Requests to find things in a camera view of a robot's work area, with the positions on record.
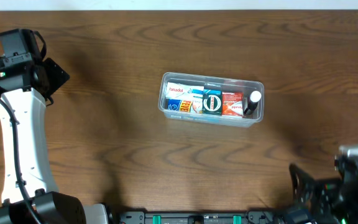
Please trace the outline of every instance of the transparent box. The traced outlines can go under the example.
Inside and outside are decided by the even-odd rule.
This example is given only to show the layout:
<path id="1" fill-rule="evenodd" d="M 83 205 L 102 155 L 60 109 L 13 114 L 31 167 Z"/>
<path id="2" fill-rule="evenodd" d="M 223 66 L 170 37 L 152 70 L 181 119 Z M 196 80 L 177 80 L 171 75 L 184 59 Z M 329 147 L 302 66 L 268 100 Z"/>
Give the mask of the transparent box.
<path id="1" fill-rule="evenodd" d="M 258 103 L 257 109 L 251 115 L 246 116 L 244 118 L 233 118 L 230 116 L 195 114 L 183 111 L 173 111 L 167 109 L 167 99 L 165 98 L 165 89 L 167 87 L 168 82 L 180 83 L 184 85 L 204 86 L 204 88 L 207 89 L 215 89 L 227 92 L 243 92 L 244 98 L 246 96 L 249 96 L 253 91 L 257 90 L 262 94 L 262 98 Z M 181 119 L 185 121 L 195 121 L 201 123 L 221 124 L 248 128 L 254 123 L 260 122 L 264 117 L 264 95 L 265 88 L 260 82 L 167 72 L 162 77 L 158 108 L 162 112 L 164 112 L 167 118 L 171 119 Z"/>

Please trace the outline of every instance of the white wall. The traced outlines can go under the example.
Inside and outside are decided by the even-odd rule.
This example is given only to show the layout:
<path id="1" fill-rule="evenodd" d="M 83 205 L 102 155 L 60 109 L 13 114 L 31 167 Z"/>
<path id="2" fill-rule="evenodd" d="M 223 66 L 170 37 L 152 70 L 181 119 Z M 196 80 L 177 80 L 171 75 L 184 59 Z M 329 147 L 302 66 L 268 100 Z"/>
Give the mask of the white wall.
<path id="1" fill-rule="evenodd" d="M 0 11 L 358 9 L 358 0 L 0 0 Z"/>

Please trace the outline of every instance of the wood grain surface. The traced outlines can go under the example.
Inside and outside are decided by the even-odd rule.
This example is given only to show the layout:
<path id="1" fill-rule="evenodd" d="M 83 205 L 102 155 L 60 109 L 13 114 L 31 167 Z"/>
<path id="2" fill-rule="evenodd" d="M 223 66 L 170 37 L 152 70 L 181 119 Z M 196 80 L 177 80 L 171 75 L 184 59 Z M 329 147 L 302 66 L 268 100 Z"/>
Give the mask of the wood grain surface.
<path id="1" fill-rule="evenodd" d="M 0 32 L 17 27 L 38 30 L 71 75 L 45 129 L 60 191 L 83 204 L 284 206 L 289 163 L 336 176 L 338 146 L 358 144 L 358 11 L 0 12 Z M 166 119 L 165 72 L 260 81 L 264 120 Z M 0 127 L 0 198 L 3 181 Z"/>

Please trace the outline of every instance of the white bottle cap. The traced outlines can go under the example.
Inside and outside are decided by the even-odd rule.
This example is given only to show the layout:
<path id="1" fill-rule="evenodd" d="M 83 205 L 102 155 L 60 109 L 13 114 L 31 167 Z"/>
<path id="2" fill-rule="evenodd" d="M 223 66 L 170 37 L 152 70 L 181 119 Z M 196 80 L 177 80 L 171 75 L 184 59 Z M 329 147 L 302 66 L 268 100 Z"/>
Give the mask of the white bottle cap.
<path id="1" fill-rule="evenodd" d="M 259 100 L 261 99 L 261 97 L 262 97 L 262 94 L 260 94 L 259 91 L 253 91 L 253 92 L 251 93 L 251 95 L 249 96 L 249 99 L 250 99 L 252 102 L 257 103 L 257 102 L 259 102 Z"/>

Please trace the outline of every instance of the dark green box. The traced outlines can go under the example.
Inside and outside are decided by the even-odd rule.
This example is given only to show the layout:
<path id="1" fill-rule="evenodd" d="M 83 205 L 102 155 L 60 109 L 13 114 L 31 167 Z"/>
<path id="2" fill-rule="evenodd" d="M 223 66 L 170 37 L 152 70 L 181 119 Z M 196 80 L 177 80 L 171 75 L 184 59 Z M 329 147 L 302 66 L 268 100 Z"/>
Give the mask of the dark green box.
<path id="1" fill-rule="evenodd" d="M 222 91 L 204 90 L 203 114 L 222 115 Z"/>

